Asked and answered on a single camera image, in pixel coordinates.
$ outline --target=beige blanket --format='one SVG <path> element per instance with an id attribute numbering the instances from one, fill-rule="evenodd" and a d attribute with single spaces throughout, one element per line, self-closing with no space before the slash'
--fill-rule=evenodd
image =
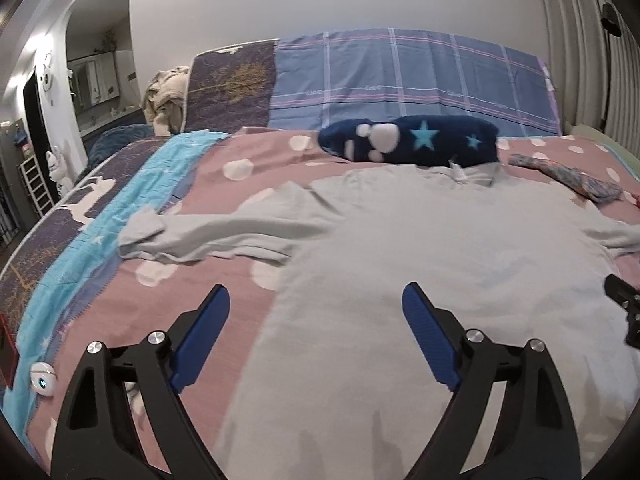
<path id="1" fill-rule="evenodd" d="M 154 126 L 156 137 L 169 137 L 180 131 L 188 73 L 188 66 L 160 71 L 146 87 L 142 109 L 147 122 Z"/>

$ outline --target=plaid sheet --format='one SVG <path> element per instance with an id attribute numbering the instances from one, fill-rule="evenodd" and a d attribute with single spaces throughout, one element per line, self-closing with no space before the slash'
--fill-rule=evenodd
<path id="1" fill-rule="evenodd" d="M 503 137 L 561 135 L 544 62 L 498 44 L 426 30 L 325 32 L 279 41 L 275 61 L 273 128 L 466 114 Z"/>

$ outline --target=curtain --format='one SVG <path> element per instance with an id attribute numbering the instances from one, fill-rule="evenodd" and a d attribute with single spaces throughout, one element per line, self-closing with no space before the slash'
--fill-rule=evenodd
<path id="1" fill-rule="evenodd" d="M 549 69 L 568 133 L 574 124 L 600 128 L 607 99 L 607 51 L 611 45 L 611 93 L 605 133 L 640 156 L 640 48 L 620 16 L 621 38 L 600 23 L 609 0 L 544 0 L 549 30 Z"/>

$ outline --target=silver screw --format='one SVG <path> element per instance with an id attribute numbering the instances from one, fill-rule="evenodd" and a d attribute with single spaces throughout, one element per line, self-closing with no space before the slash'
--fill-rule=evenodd
<path id="1" fill-rule="evenodd" d="M 535 352 L 544 352 L 546 348 L 545 344 L 542 341 L 540 341 L 540 339 L 532 339 L 529 342 L 529 346 Z"/>
<path id="2" fill-rule="evenodd" d="M 466 331 L 466 338 L 472 343 L 481 343 L 484 341 L 484 334 L 475 328 Z"/>
<path id="3" fill-rule="evenodd" d="M 146 340 L 149 341 L 152 345 L 159 345 L 162 341 L 164 341 L 165 337 L 166 335 L 164 334 L 164 332 L 160 332 L 159 330 L 157 330 L 156 332 L 152 332 L 151 334 L 149 334 L 149 337 L 147 337 Z"/>
<path id="4" fill-rule="evenodd" d="M 100 350 L 102 350 L 102 343 L 100 341 L 93 341 L 89 343 L 89 346 L 86 348 L 89 354 L 97 354 Z"/>

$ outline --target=pink polka dot bedsheet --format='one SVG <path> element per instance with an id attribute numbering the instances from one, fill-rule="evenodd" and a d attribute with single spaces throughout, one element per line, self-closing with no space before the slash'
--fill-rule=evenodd
<path id="1" fill-rule="evenodd" d="M 244 128 L 211 148 L 201 159 L 193 187 L 166 214 L 227 214 L 240 205 L 269 196 L 291 180 L 302 186 L 346 171 L 380 166 L 353 163 L 323 152 L 315 132 L 272 131 Z M 622 200 L 604 206 L 603 213 L 629 223 L 640 223 L 640 210 L 632 194 L 640 182 L 604 146 L 569 137 L 499 139 L 498 154 L 504 164 L 512 153 L 548 158 L 579 168 L 595 178 L 617 182 Z M 560 186 L 567 200 L 584 203 L 561 184 L 534 170 L 505 166 L 517 177 Z M 638 255 L 617 260 L 622 276 L 640 286 Z M 139 342 L 151 330 L 165 330 L 181 312 L 196 309 L 216 283 L 228 288 L 232 307 L 198 381 L 181 395 L 187 412 L 204 444 L 217 449 L 225 415 L 234 400 L 242 370 L 260 337 L 260 330 L 274 304 L 280 269 L 247 257 L 229 260 L 208 258 L 194 265 L 161 264 L 127 260 L 81 317 L 67 327 L 53 366 L 58 375 L 54 397 L 41 400 L 28 429 L 28 437 L 49 465 L 54 432 L 64 392 L 82 352 L 91 340 L 108 346 Z M 140 393 L 130 394 L 130 404 L 149 462 L 166 468 L 153 436 Z M 223 457 L 216 456 L 223 465 Z"/>

